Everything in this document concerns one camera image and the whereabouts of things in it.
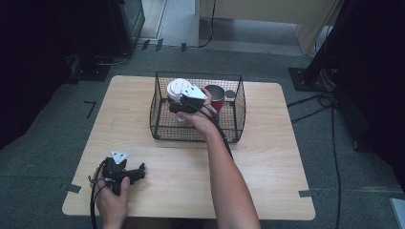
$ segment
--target white triangular marker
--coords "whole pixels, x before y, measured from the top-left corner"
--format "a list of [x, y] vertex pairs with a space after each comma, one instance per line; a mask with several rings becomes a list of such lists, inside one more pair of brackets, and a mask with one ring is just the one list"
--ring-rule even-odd
[[128, 157], [127, 154], [123, 154], [123, 153], [115, 152], [115, 151], [111, 152], [111, 156], [113, 157], [113, 160], [116, 162], [116, 164], [121, 163], [124, 159], [126, 159]]
[[181, 90], [181, 93], [187, 97], [206, 99], [206, 95], [197, 87], [196, 85], [191, 85], [190, 87]]

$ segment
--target wooden tabletop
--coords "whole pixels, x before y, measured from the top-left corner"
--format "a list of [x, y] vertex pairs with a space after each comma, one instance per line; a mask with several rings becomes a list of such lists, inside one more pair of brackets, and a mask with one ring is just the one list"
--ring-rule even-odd
[[[315, 211], [282, 88], [275, 83], [244, 82], [245, 128], [231, 144], [260, 219], [311, 220]], [[152, 138], [149, 113], [154, 77], [115, 76], [99, 110], [73, 184], [66, 215], [90, 216], [92, 176], [111, 151], [128, 154], [127, 170], [144, 162], [145, 179], [130, 186], [132, 217], [214, 219], [205, 143]]]

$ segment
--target black wire basket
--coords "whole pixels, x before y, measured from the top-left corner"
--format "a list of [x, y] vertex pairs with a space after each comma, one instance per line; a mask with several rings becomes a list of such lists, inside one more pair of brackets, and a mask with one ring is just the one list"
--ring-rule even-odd
[[219, 85], [225, 90], [224, 104], [219, 114], [219, 125], [229, 143], [241, 139], [245, 126], [245, 91], [240, 75], [212, 73], [156, 73], [155, 94], [150, 111], [152, 137], [159, 140], [203, 141], [193, 125], [179, 122], [176, 115], [169, 112], [168, 84], [183, 78], [198, 87]]

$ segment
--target red cup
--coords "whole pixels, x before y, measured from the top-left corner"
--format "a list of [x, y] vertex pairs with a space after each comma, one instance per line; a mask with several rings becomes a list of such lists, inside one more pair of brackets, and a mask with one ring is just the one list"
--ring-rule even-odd
[[222, 87], [214, 84], [207, 85], [205, 88], [212, 95], [211, 106], [214, 107], [217, 112], [219, 112], [225, 101], [225, 90]]

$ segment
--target carpeted floor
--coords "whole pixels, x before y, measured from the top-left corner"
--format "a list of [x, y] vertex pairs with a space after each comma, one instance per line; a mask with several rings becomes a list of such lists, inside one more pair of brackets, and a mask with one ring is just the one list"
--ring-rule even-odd
[[[265, 53], [226, 52], [163, 46], [135, 53], [113, 66], [105, 82], [62, 85], [28, 132], [0, 151], [0, 228], [91, 228], [88, 217], [62, 213], [66, 193], [114, 75], [154, 76], [155, 72], [236, 73], [245, 81], [279, 83], [287, 103], [316, 93], [296, 92], [288, 67], [311, 59]], [[95, 109], [87, 118], [92, 104]], [[316, 100], [289, 109], [291, 119], [319, 109]], [[316, 217], [311, 221], [262, 220], [263, 228], [333, 228], [337, 219], [337, 175], [332, 150], [331, 110], [293, 124]], [[334, 111], [337, 164], [341, 176], [340, 228], [396, 228], [389, 198], [405, 198], [392, 169], [373, 153], [356, 152], [339, 110]]]

